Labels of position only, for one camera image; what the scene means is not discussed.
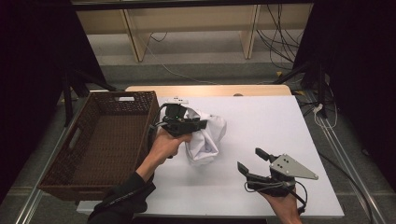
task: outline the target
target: white cloth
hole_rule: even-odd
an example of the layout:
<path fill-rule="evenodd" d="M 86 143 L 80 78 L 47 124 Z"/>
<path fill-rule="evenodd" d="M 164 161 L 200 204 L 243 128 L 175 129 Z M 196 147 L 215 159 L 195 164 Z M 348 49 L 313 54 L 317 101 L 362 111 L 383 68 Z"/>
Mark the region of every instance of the white cloth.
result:
<path fill-rule="evenodd" d="M 192 133 L 192 139 L 186 143 L 187 158 L 192 165 L 208 164 L 219 154 L 220 140 L 227 131 L 227 122 L 220 116 L 206 114 L 198 109 L 187 107 L 188 119 L 206 119 L 206 128 Z"/>

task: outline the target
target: black sleeve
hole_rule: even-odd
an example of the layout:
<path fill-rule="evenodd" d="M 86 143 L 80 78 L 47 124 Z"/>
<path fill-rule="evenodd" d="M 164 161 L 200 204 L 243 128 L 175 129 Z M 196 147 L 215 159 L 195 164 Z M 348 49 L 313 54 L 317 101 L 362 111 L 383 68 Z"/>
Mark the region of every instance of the black sleeve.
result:
<path fill-rule="evenodd" d="M 137 173 L 119 186 L 113 188 L 103 201 L 97 204 L 90 217 L 88 224 L 131 223 L 134 213 L 145 212 L 148 208 L 146 198 L 155 190 L 151 181 L 145 181 Z"/>

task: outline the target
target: brown wicker basket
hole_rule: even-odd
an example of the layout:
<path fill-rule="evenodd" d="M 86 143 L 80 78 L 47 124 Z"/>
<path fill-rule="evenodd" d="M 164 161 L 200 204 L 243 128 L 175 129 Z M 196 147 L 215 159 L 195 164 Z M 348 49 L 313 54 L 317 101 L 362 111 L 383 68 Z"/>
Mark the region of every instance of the brown wicker basket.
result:
<path fill-rule="evenodd" d="M 64 201 L 102 200 L 146 158 L 158 109 L 154 91 L 90 93 L 38 188 Z"/>

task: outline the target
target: hand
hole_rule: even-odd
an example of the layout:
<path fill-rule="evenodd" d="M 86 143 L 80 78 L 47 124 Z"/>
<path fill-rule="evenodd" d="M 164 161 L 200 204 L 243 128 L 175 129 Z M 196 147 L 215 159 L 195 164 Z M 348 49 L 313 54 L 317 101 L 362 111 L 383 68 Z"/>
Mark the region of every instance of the hand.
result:
<path fill-rule="evenodd" d="M 149 154 L 136 172 L 147 182 L 154 174 L 155 169 L 163 164 L 169 156 L 176 156 L 180 144 L 182 142 L 190 142 L 191 138 L 192 134 L 174 137 L 166 130 L 160 128 Z"/>
<path fill-rule="evenodd" d="M 272 197 L 268 194 L 259 193 L 268 201 L 283 224 L 302 223 L 297 211 L 297 199 L 292 194 L 288 194 L 286 197 Z"/>

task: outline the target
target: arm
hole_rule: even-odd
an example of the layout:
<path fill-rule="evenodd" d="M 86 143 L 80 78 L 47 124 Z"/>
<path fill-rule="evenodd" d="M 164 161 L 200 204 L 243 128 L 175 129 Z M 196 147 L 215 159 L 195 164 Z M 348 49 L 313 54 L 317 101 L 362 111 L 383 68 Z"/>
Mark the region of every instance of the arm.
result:
<path fill-rule="evenodd" d="M 179 145 L 182 142 L 190 141 L 191 134 L 173 137 L 165 130 L 160 129 L 154 144 L 131 177 L 119 186 L 113 188 L 104 200 L 95 206 L 88 219 L 88 224 L 130 223 L 134 213 L 141 213 L 147 210 L 146 198 L 155 190 L 154 185 L 149 181 L 157 167 L 165 162 L 169 156 L 175 156 Z M 118 199 L 130 192 L 136 192 L 135 196 L 115 203 L 109 207 L 104 207 L 109 202 Z"/>
<path fill-rule="evenodd" d="M 282 224 L 301 224 L 300 215 L 297 211 L 297 199 L 288 194 L 286 197 L 272 197 L 268 194 L 259 192 L 273 208 L 276 216 Z"/>

